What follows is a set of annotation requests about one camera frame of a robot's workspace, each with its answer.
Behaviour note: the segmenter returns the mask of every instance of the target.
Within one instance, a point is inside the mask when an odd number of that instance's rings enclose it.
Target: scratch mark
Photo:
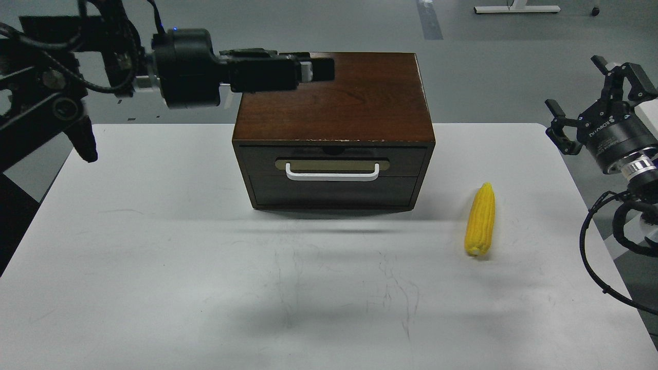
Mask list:
[[[137,209],[132,209],[132,208],[109,209],[107,211],[98,211],[98,213],[112,213],[112,212],[137,212],[140,215],[143,215],[142,212],[139,212]]]
[[[420,288],[413,281],[408,281],[408,283],[411,284],[411,286],[413,286],[416,289],[416,304],[414,305],[413,308],[413,315],[415,317],[416,314],[418,313],[418,304],[420,303]]]
[[[409,323],[411,322],[411,310],[409,306],[409,295],[407,292],[402,289],[400,285],[397,286],[401,291],[402,294],[404,294],[405,299],[407,300],[407,318],[405,320],[402,320],[402,327],[405,329],[405,332],[407,333],[407,339],[411,340],[411,335],[409,334]]]
[[[36,323],[37,321],[40,321],[40,320],[44,319],[46,316],[48,316],[48,315],[50,315],[51,313],[55,312],[55,310],[56,310],[56,309],[53,308],[52,310],[48,311],[45,315],[42,315],[42,316],[39,317],[38,319],[33,320],[33,321],[30,321],[30,324],[34,324],[34,323]]]
[[[279,253],[277,251],[274,251],[274,262],[276,263],[276,267],[278,269],[278,281],[276,282],[276,289],[279,292],[279,298],[281,298],[281,305],[285,313],[285,326],[286,328],[290,328],[292,326],[292,318],[290,308],[288,307],[286,298],[284,296],[283,279],[281,277],[281,263],[279,262]]]
[[[333,269],[329,266],[325,266],[324,268],[329,270],[329,271],[332,271],[333,273],[342,273],[343,272],[342,270],[336,270],[336,269]]]
[[[391,297],[391,286],[386,284],[386,289],[384,290],[384,299],[382,300],[382,307],[386,308],[386,304],[388,304],[388,309],[390,311],[392,301],[393,298]]]
[[[233,242],[222,243],[223,246],[235,246],[237,243],[249,243],[246,240],[234,240]]]
[[[295,272],[297,273],[297,282],[295,283],[295,304],[296,308],[299,309],[299,288],[301,287],[301,274],[304,272],[304,264],[298,258],[297,250],[293,249],[292,259],[295,263]]]

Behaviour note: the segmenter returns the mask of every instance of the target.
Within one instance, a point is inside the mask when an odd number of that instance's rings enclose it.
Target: screw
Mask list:
[[[125,53],[125,54],[116,54],[115,53],[114,55],[116,56],[116,61],[118,62],[119,67],[121,69],[126,70],[126,69],[132,68],[132,60],[130,59],[130,57],[128,56],[127,53]]]
[[[53,104],[53,114],[61,120],[72,120],[78,114],[78,106],[67,97],[61,97]]]
[[[66,87],[66,78],[61,72],[49,69],[41,75],[41,83],[50,90],[62,90]]]

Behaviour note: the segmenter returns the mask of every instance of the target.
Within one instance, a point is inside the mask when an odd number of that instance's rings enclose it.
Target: black cable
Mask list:
[[[633,241],[629,240],[624,235],[624,226],[626,225],[626,216],[628,212],[634,209],[636,211],[642,212],[644,215],[652,215],[656,217],[658,215],[658,208],[655,205],[644,203],[640,201],[625,201],[622,205],[617,208],[615,211],[615,217],[613,218],[613,236],[615,240],[626,249],[647,257],[658,257],[658,248],[654,247],[643,247]]]
[[[21,31],[18,31],[16,28],[9,26],[8,24],[0,22],[0,35],[5,36],[11,40],[17,41],[25,46],[34,47],[40,50],[48,51],[70,51],[82,44],[84,41],[84,34],[87,24],[87,1],[78,0],[78,13],[80,14],[80,29],[78,33],[70,38],[66,42],[60,43],[49,43],[34,40],[28,37]]]
[[[155,0],[146,0],[153,6],[153,18],[155,19],[155,29],[160,35],[165,34],[165,28],[163,27],[163,20],[160,18],[160,11],[158,11],[158,6],[155,4]]]
[[[154,11],[156,14],[155,19],[156,19],[156,23],[158,23],[160,19],[160,14],[157,12],[157,8],[155,6],[155,0],[147,0],[147,1],[149,1],[154,6]],[[83,42],[84,40],[83,31],[86,28],[85,25],[87,22],[86,0],[78,0],[78,10],[80,13],[80,18],[82,20],[82,27],[80,33],[64,43],[43,43],[40,41],[32,40],[22,32],[19,32],[17,29],[4,23],[0,23],[0,34],[3,36],[7,36],[10,39],[16,40],[17,42],[20,42],[23,45],[39,49],[41,51],[41,54],[51,63],[54,69],[67,75],[69,78],[81,83],[89,90],[99,93],[116,93],[125,90],[130,84],[132,84],[133,80],[135,79],[135,76],[137,75],[138,63],[139,63],[138,46],[136,44],[135,37],[132,34],[128,19],[125,19],[125,23],[126,23],[125,27],[128,37],[131,39],[130,50],[129,50],[130,64],[131,64],[130,72],[128,73],[126,78],[116,86],[109,86],[109,87],[100,86],[92,82],[89,82],[85,80],[84,77],[82,77],[82,75],[68,69],[60,61],[58,61],[56,58],[54,58],[52,55],[48,53],[48,51],[71,51],[76,47],[78,47]]]
[[[580,256],[582,257],[582,262],[585,264],[585,270],[587,270],[587,273],[590,274],[590,277],[594,282],[600,286],[603,289],[604,294],[610,294],[614,299],[627,304],[631,307],[634,307],[636,309],[642,310],[644,312],[651,313],[653,315],[658,316],[658,310],[647,307],[645,305],[639,304],[630,298],[627,298],[626,296],[622,295],[621,293],[617,292],[616,290],[612,289],[608,284],[606,284],[592,269],[592,266],[590,266],[590,263],[587,261],[587,255],[585,253],[585,235],[587,234],[587,229],[590,227],[590,223],[592,221],[592,218],[594,215],[606,204],[610,203],[611,201],[615,199],[624,199],[627,198],[629,193],[626,192],[621,192],[619,194],[614,193],[614,192],[605,192],[603,193],[599,199],[594,202],[592,205],[592,208],[590,208],[590,211],[587,213],[587,217],[585,217],[585,221],[582,223],[582,227],[580,228]]]
[[[43,56],[48,59],[48,61],[53,65],[53,68],[58,70],[59,72],[62,72],[63,74],[67,75],[68,77],[72,78],[73,80],[83,84],[87,89],[99,93],[116,93],[116,92],[121,92],[124,90],[128,85],[132,84],[132,81],[135,79],[135,76],[137,75],[137,70],[138,70],[138,63],[139,63],[139,53],[137,51],[137,45],[135,40],[135,37],[132,34],[132,31],[130,30],[129,25],[126,25],[126,31],[128,33],[128,36],[132,40],[130,43],[130,73],[126,76],[126,78],[121,81],[119,85],[116,86],[100,86],[94,83],[91,83],[87,80],[85,80],[82,75],[73,72],[72,70],[66,68],[62,63],[60,63],[56,58],[54,58],[52,55],[48,54],[46,51],[41,51]]]

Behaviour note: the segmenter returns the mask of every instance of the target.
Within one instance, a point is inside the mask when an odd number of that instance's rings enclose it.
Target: box top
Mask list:
[[[336,79],[300,84],[288,92],[244,93],[234,140],[434,141],[415,54],[313,56],[334,58]]]

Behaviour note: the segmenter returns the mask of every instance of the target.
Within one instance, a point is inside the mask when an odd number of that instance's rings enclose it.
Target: gray floor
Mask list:
[[[267,47],[280,51],[414,52],[434,122],[547,124],[551,119],[544,106],[547,98],[557,99],[568,115],[576,116],[597,98],[603,84],[590,62],[594,54],[610,61],[641,64],[658,83],[658,2],[654,0],[597,1],[601,7],[597,17],[589,16],[594,1],[585,0],[529,1],[531,5],[558,4],[563,8],[559,14],[480,15],[473,13],[473,6],[505,2],[424,0],[419,5],[418,1],[159,0],[158,4],[166,27],[207,28],[215,50]],[[124,4],[142,40],[148,40],[154,31],[149,5],[145,1]],[[422,22],[427,27],[432,12],[423,13],[421,7],[431,7],[436,14],[437,23],[429,26],[435,27],[438,33],[434,35],[440,34],[442,40],[429,40],[423,32]],[[2,21],[13,26],[18,26],[17,16],[21,14],[76,11],[73,0],[0,0],[0,9]],[[80,59],[87,78],[107,82],[98,55]],[[228,95],[222,94],[225,101]],[[192,111],[169,111],[153,94],[117,104],[113,95],[92,93],[86,101],[94,122],[231,123],[239,98],[236,95],[231,104],[216,109]],[[100,150],[103,155],[112,148]],[[41,200],[69,151],[66,139],[57,138],[7,176]],[[586,152],[566,157],[565,163],[587,204],[605,190],[626,186],[620,176],[602,175]],[[507,165],[501,163],[501,171]],[[604,238],[611,233],[611,215],[608,209],[595,219]],[[656,261],[626,254],[617,259],[617,266],[636,299],[649,302],[657,296]],[[658,320],[643,318],[649,331],[658,332]]]

